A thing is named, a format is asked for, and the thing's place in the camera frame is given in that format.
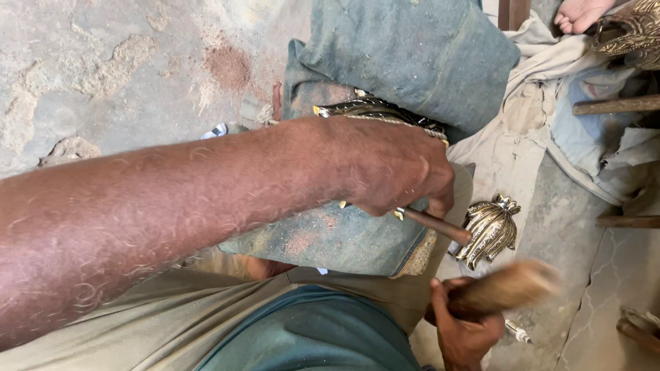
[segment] green cloth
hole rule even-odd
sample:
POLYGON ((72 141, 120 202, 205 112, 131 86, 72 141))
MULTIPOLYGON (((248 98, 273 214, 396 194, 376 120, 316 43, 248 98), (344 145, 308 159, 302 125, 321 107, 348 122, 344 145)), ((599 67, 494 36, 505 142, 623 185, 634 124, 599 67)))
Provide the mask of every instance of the green cloth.
POLYGON ((199 371, 421 370, 394 320, 365 298, 309 285, 246 318, 199 371))

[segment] gray cloth bag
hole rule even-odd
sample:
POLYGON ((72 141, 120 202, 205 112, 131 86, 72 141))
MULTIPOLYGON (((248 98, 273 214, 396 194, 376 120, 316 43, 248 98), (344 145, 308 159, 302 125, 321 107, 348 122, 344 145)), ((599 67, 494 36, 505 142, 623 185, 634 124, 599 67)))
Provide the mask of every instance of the gray cloth bag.
POLYGON ((289 43, 282 118, 319 104, 301 84, 335 81, 447 123, 455 143, 497 115, 519 58, 470 0, 314 1, 310 42, 289 43))

